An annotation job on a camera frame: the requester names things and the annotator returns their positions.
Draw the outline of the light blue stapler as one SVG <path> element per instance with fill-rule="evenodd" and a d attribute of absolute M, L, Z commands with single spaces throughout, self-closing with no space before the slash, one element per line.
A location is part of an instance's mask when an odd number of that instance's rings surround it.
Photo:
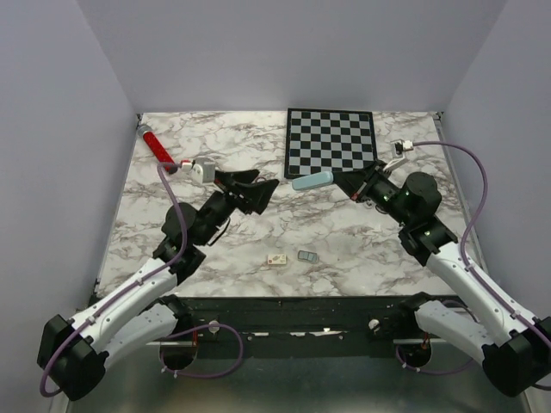
<path fill-rule="evenodd" d="M 318 172 L 292 180 L 292 189 L 297 192 L 322 188 L 333 184 L 333 174 L 330 171 Z"/>

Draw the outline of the white staple box sleeve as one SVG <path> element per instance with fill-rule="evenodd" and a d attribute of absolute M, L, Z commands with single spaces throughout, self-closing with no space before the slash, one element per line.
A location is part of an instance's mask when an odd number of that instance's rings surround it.
<path fill-rule="evenodd" d="M 287 264 L 287 256 L 285 254 L 268 254 L 267 263 L 270 266 L 284 266 Z"/>

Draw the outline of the staple tray with staples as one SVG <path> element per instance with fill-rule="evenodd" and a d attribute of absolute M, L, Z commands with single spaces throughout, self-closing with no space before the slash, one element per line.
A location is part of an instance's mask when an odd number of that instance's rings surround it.
<path fill-rule="evenodd" d="M 299 250 L 297 253 L 297 259 L 302 262 L 315 263 L 318 261 L 318 255 L 311 251 Z"/>

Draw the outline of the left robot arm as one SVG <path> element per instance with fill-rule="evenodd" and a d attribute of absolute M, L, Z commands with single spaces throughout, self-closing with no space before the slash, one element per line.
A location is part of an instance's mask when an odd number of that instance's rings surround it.
<path fill-rule="evenodd" d="M 201 266 L 206 256 L 200 248 L 218 241 L 234 211 L 265 211 L 280 182 L 260 181 L 258 175 L 258 170 L 216 170 L 217 189 L 199 209 L 167 192 L 172 205 L 152 257 L 95 304 L 70 318 L 56 315 L 44 325 L 37 355 L 43 397 L 62 393 L 77 401 L 100 383 L 116 359 L 157 338 L 180 340 L 190 332 L 189 316 L 166 294 Z"/>

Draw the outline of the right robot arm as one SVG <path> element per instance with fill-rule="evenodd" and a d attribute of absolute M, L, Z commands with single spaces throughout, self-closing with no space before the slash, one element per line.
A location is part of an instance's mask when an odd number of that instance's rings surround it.
<path fill-rule="evenodd" d="M 356 203 L 371 201 L 400 225 L 406 252 L 442 279 L 478 318 L 465 319 L 422 293 L 400 311 L 398 331 L 426 331 L 449 342 L 482 366 L 501 393 L 515 397 L 550 373 L 550 319 L 519 305 L 461 250 L 457 236 L 437 217 L 442 201 L 436 180 L 411 173 L 401 187 L 381 164 L 336 172 L 332 181 Z"/>

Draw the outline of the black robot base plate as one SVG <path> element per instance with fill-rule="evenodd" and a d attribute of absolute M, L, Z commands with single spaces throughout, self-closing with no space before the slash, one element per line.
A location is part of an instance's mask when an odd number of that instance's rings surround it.
<path fill-rule="evenodd" d="M 359 335 L 383 336 L 389 339 L 419 337 L 421 329 L 412 318 L 412 307 L 420 301 L 422 293 L 408 297 L 313 297 L 313 298 L 192 298 L 176 299 L 186 314 L 177 325 L 176 332 L 168 337 L 191 332 L 217 333 L 229 330 L 237 340 L 208 343 L 205 347 L 188 348 L 163 346 L 171 365 L 180 358 L 188 359 L 197 353 L 203 359 L 232 359 L 239 348 L 245 358 L 324 358 L 368 356 L 387 358 L 395 344 L 367 344 Z M 430 296 L 453 311 L 461 307 L 460 301 L 448 296 Z M 243 344 L 240 333 L 314 332 L 324 330 L 347 331 L 346 341 L 301 342 L 299 345 L 264 347 L 255 343 Z M 420 345 L 406 346 L 421 363 L 430 358 L 429 348 Z"/>

